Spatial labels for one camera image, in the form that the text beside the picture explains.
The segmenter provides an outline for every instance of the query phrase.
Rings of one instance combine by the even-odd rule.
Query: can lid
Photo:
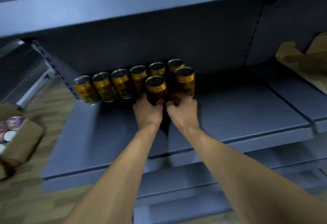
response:
[[[127,69],[118,69],[111,73],[112,78],[121,78],[124,77],[128,73]]]
[[[180,67],[175,71],[175,74],[178,77],[189,77],[194,74],[194,69],[188,66]]]
[[[146,66],[143,65],[135,66],[130,69],[131,74],[141,74],[144,73],[145,71],[146,71]]]
[[[166,64],[163,62],[154,62],[149,65],[149,69],[153,71],[158,71],[166,67]]]
[[[83,75],[74,79],[74,85],[82,85],[88,82],[89,80],[90,80],[89,76]]]
[[[172,59],[170,61],[168,61],[168,66],[170,67],[179,67],[182,66],[184,64],[184,61],[181,59]]]
[[[109,77],[109,73],[101,72],[101,73],[97,73],[96,75],[94,75],[92,77],[92,81],[93,82],[101,82],[101,81],[105,80],[108,77]]]
[[[159,75],[154,75],[149,77],[145,81],[145,85],[148,87],[158,87],[161,86],[165,82],[165,78]]]

